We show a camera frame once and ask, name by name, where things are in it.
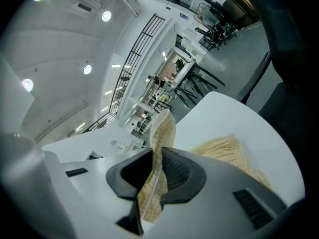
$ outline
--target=gray floor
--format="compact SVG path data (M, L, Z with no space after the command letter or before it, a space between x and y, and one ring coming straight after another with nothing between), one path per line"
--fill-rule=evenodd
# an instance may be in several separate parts
M264 28L261 23L256 23L236 32L237 37L227 41L227 45L220 49L208 52L200 66L218 77L225 83L225 87L203 73L203 78L218 87L216 91L236 98L237 94L248 82L255 72L269 46ZM255 87L247 102L247 106L258 112L266 103L276 85L282 80L276 73L272 64L269 65L264 76ZM178 123L194 106L187 102L188 108L180 99L172 99L172 114Z

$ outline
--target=black railing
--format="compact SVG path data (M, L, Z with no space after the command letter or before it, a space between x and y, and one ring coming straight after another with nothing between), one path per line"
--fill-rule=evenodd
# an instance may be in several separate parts
M145 52L147 46L149 45L151 39L154 37L156 32L159 30L161 25L164 23L165 19L154 14L152 18L148 21L138 38L136 39L124 65L121 70L120 76L116 83L116 87L113 91L113 96L110 104L109 111L100 117L96 122L90 125L83 133L99 129L108 125L112 122L118 112L120 107L124 92L131 79L135 68L140 61L141 56Z

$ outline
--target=yellow cloth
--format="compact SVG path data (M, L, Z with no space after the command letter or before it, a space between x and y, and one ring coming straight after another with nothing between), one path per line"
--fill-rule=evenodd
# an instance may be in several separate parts
M266 176L250 167L242 147L233 134L207 141L189 152L232 164L271 189Z
M167 181L162 170L162 148L173 147L176 126L168 109L156 118L151 130L151 147L153 149L153 169L146 183L138 194L140 216L153 223L161 213L160 198L167 193ZM270 183L263 173L250 168L248 160L234 135L207 141L190 152L214 158L237 166L266 187Z
M167 181L162 170L162 148L173 147L176 126L168 109L163 110L154 120L151 129L153 169L138 194L140 216L153 223L161 213L160 198L167 193Z

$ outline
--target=white wall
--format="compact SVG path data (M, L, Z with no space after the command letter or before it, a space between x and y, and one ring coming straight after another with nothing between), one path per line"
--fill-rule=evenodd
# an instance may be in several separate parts
M109 68L107 70L107 74L106 74L106 77L104 80L104 85L103 85L103 89L102 89L102 93L101 93L101 102L100 102L100 109L99 109L99 115L98 115L99 118L101 116L103 116L104 114L106 114L111 107L111 101L112 101L112 96L114 94L114 89L116 87L116 83L117 83L117 80L120 76L124 62L125 62L124 57L121 57L116 53L113 54L111 62L109 64ZM113 64L114 65L121 65L121 67L112 68ZM106 93L110 90L112 90L112 93L105 96L104 93Z
M19 132L34 97L0 55L0 132Z
M75 112L75 114L70 115L69 118L64 120L62 123L58 125L54 125L52 122L48 123L52 125L52 128L50 132L48 132L47 135L45 135L41 140L35 139L37 143L40 145L40 147L50 144L52 142L56 142L62 139L67 138L68 134L81 125L82 123L85 123L83 126L83 130L79 131L78 133L74 133L72 135L76 136L77 134L83 133L83 131L88 128L93 122L88 120L90 109L88 106L80 108L78 111Z
M130 26L127 28L123 37L116 48L115 53L123 58L127 58L129 55L137 37L146 26L147 22L151 19L154 15L154 12L150 11L142 11L137 17L135 17Z
M94 72L91 73L93 78L91 88L94 89L94 91L91 91L91 99L94 100L94 103L90 104L90 107L93 109L92 121L96 121L101 112L101 98L104 95L103 90L105 88L104 82L108 73L107 69L111 65L113 54L116 51L117 46L123 39L123 34L126 31L127 27L129 27L130 22L133 20L133 18L134 16L130 10L124 11L121 14L121 19L118 19L116 24L110 25L110 34L104 36L100 47L96 50L94 66L102 68L103 74L93 74Z
M92 151L102 157L116 155L110 146L112 140L120 141L124 146L128 146L132 140L143 143L119 127L118 121L114 120L104 128L45 145L42 150L55 153L61 163L77 162L85 160Z

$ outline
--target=chair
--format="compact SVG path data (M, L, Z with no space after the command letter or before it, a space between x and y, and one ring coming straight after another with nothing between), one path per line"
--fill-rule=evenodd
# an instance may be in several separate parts
M270 61L271 56L267 52L253 76L239 92L238 101L247 103L250 93L264 75ZM309 154L314 152L317 114L316 104L307 91L288 83L279 83L259 111L259 115L277 131L292 151L303 175L306 191L314 185L313 161L312 155Z
M306 3L299 0L298 5L296 0L249 1L263 23L272 62L279 76L290 85L315 91L317 78L312 75L318 62L312 45L317 42L305 20L313 17L308 10L311 0Z
M268 68L271 61L270 52L266 52L264 58L260 62L253 76L249 79L245 87L238 93L237 100L242 102L243 104L247 104L247 100L250 96L250 93L256 87L260 79L263 77L266 69Z

